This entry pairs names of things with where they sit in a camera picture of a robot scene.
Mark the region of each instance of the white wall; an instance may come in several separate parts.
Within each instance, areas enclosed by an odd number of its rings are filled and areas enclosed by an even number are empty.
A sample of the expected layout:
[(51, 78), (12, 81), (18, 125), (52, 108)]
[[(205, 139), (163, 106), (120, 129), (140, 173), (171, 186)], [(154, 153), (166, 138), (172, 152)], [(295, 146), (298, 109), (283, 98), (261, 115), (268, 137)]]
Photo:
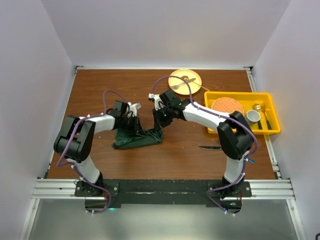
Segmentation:
[(0, 1), (0, 239), (18, 239), (63, 118), (73, 65), (40, 0)]
[(75, 65), (253, 66), (290, 0), (42, 0)]
[(257, 89), (276, 106), (282, 132), (272, 142), (307, 239), (320, 233), (319, 9), (319, 0), (292, 0), (253, 68)]

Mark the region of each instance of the metal spoon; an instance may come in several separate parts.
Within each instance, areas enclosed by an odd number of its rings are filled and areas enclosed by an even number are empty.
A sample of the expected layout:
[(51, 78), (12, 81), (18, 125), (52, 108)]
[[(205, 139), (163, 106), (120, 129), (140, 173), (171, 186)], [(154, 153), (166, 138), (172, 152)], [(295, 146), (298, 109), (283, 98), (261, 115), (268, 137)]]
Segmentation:
[(258, 112), (260, 112), (260, 111), (263, 112), (263, 114), (264, 114), (264, 116), (265, 116), (266, 124), (267, 124), (267, 126), (268, 126), (268, 130), (272, 130), (271, 125), (270, 125), (270, 122), (269, 122), (269, 120), (268, 120), (268, 118), (267, 118), (267, 115), (266, 115), (266, 109), (265, 109), (264, 107), (261, 107), (261, 105), (258, 104), (258, 103), (256, 103), (256, 104), (253, 105), (253, 109), (256, 110), (256, 111), (258, 111)]

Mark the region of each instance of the wooden tabletop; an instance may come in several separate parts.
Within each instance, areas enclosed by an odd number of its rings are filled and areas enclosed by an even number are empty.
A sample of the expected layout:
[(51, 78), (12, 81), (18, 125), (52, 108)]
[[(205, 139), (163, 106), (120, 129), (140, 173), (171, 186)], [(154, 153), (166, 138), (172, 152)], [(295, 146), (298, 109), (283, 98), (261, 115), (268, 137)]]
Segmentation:
[[(103, 112), (102, 94), (112, 89), (125, 96), (131, 103), (140, 103), (138, 110), (144, 129), (153, 128), (154, 104), (148, 94), (155, 81), (170, 75), (169, 69), (118, 69), (78, 70), (65, 116), (86, 116)], [(202, 85), (211, 91), (251, 92), (245, 70), (196, 70)], [(168, 90), (163, 80), (155, 94)], [(194, 101), (204, 104), (202, 88), (193, 95)], [(107, 94), (107, 106), (112, 107), (119, 97)], [(163, 142), (134, 149), (113, 149), (115, 131), (105, 131), (94, 136), (91, 157), (105, 179), (221, 179), (226, 170), (226, 155), (222, 151), (203, 150), (198, 146), (217, 146), (218, 135), (209, 134), (206, 127), (174, 119), (163, 129)], [(257, 136), (258, 151), (252, 155), (255, 164), (247, 164), (246, 179), (275, 179), (266, 142)], [(48, 173), (49, 179), (75, 179), (77, 174), (69, 166), (56, 167), (58, 154), (54, 154)]]

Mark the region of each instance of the green towel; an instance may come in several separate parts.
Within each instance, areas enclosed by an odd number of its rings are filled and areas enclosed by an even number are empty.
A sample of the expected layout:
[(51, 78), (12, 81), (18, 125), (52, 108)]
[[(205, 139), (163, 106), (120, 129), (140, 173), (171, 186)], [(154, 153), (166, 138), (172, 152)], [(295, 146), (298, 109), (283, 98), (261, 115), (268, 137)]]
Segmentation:
[(146, 136), (129, 135), (125, 129), (117, 129), (115, 134), (115, 142), (112, 144), (114, 149), (134, 149), (153, 144), (162, 143), (162, 130), (149, 129), (145, 130)]

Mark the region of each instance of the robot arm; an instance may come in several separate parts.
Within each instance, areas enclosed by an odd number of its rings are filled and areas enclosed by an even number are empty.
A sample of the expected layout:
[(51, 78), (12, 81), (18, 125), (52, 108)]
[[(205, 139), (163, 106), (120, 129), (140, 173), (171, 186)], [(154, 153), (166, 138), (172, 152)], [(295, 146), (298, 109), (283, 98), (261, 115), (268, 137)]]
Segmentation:
[[(233, 118), (250, 129), (241, 113), (234, 112), (229, 114), (215, 111), (196, 102), (191, 104), (188, 98), (181, 101), (171, 89), (161, 95), (149, 94), (149, 100), (154, 102), (153, 116), (162, 128), (170, 125), (173, 119), (176, 118), (195, 122), (216, 131), (221, 148), (227, 155), (224, 179), (228, 183), (234, 183), (238, 179), (242, 172), (244, 156), (248, 154), (254, 141), (242, 127), (220, 116)], [(206, 111), (199, 110), (199, 107), (205, 108)]]
[[(116, 101), (109, 113), (85, 120), (77, 129), (77, 137), (74, 137), (65, 154), (69, 163), (76, 167), (78, 173), (89, 182), (95, 184), (103, 176), (94, 165), (90, 151), (94, 134), (114, 129), (126, 129), (129, 133), (144, 135), (140, 125), (137, 110), (139, 103), (131, 104)], [(84, 117), (68, 116), (54, 142), (53, 149), (60, 155), (65, 150), (75, 124)]]

